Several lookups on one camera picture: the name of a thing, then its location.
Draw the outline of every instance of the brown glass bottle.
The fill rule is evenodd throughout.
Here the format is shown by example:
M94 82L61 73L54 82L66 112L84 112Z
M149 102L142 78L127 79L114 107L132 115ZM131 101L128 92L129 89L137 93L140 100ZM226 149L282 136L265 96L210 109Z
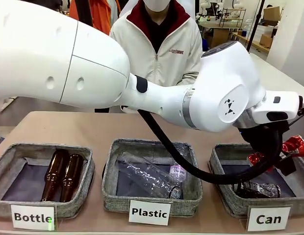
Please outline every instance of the brown glass bottle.
M79 179L83 167L83 157L79 154L72 154L62 179L62 192L60 194L60 202L69 202L73 193L79 184Z
M41 202L51 201L57 187L64 176L69 161L69 153L66 150L56 150L51 159L49 168L45 174L45 186Z

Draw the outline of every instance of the white label sign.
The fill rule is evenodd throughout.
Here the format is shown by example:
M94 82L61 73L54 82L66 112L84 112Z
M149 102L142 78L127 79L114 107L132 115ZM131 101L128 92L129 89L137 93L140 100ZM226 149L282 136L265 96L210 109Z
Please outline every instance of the white label sign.
M170 204L139 202L131 200L129 222L168 225L170 210Z
M291 207L251 208L248 232L286 229Z
M54 207L28 207L11 205L14 228L53 231Z

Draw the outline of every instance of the crushed red can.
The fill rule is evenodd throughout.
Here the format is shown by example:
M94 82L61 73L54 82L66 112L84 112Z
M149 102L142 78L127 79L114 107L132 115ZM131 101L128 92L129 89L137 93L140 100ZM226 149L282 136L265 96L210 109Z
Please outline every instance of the crushed red can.
M300 135L293 136L282 145L282 153L291 157L304 157L304 140ZM248 159L252 165L257 164L264 156L261 153L253 153Z

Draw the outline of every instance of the maroon collar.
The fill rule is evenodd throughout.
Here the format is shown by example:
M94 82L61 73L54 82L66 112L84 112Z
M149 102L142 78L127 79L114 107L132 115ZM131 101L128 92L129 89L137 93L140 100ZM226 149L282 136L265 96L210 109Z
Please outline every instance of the maroon collar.
M173 24L170 26L167 35L170 35L176 29L178 29L183 23L185 23L190 16L186 13L185 9L176 1L173 1L173 10L175 11L175 20ZM145 21L145 13L142 11L142 5L144 4L143 0L139 0L135 7L132 9L131 13L127 16L127 19L132 22L135 26L137 26L151 41L151 36L149 33L148 26Z

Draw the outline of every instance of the bin containing brown bottles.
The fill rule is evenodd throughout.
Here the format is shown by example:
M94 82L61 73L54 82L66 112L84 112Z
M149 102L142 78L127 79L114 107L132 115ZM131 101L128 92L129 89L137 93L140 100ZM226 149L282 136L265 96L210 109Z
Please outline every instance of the bin containing brown bottles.
M0 217L10 205L55 206L71 218L83 205L94 173L92 151L55 144L14 144L0 158Z

